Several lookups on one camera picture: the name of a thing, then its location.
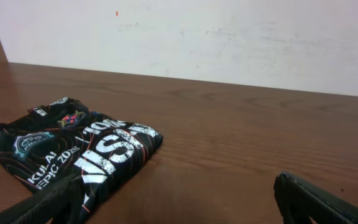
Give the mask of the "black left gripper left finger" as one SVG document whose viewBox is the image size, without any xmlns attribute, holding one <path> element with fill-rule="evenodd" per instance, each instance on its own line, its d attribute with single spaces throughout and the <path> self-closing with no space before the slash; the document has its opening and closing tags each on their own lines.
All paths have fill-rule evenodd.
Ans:
<svg viewBox="0 0 358 224">
<path fill-rule="evenodd" d="M 83 179 L 70 174 L 0 213 L 0 224 L 78 223 Z"/>
</svg>

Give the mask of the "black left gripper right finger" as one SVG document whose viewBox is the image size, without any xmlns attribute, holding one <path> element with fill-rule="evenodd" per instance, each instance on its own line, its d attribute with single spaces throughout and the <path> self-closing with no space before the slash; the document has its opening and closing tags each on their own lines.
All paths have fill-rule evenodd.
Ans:
<svg viewBox="0 0 358 224">
<path fill-rule="evenodd" d="M 273 186 L 284 224 L 358 224 L 358 208 L 289 172 L 281 172 Z"/>
</svg>

